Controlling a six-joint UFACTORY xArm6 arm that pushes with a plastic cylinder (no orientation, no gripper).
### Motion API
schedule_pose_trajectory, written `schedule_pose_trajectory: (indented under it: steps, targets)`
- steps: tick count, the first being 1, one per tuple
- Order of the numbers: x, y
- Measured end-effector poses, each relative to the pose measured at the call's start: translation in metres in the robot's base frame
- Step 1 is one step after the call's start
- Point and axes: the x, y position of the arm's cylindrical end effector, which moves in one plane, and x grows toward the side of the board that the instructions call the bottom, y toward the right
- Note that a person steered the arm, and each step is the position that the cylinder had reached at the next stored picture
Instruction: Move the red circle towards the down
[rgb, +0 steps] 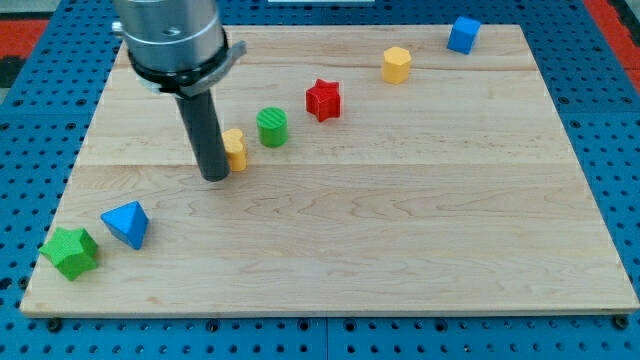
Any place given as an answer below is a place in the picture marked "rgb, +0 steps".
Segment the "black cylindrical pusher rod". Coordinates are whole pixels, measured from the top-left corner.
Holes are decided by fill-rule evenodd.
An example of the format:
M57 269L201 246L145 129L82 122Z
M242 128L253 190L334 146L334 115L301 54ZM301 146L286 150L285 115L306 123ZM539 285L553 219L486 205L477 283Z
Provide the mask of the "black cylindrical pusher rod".
M201 176L209 182L223 180L230 166L211 91L176 102Z

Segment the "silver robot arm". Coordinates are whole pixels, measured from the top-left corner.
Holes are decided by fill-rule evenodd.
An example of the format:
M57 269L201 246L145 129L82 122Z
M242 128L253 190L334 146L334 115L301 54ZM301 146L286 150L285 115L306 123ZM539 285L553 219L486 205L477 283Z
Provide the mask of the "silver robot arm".
M247 53L229 42L215 0L114 0L113 33L141 83L175 97L201 176L230 173L211 88Z

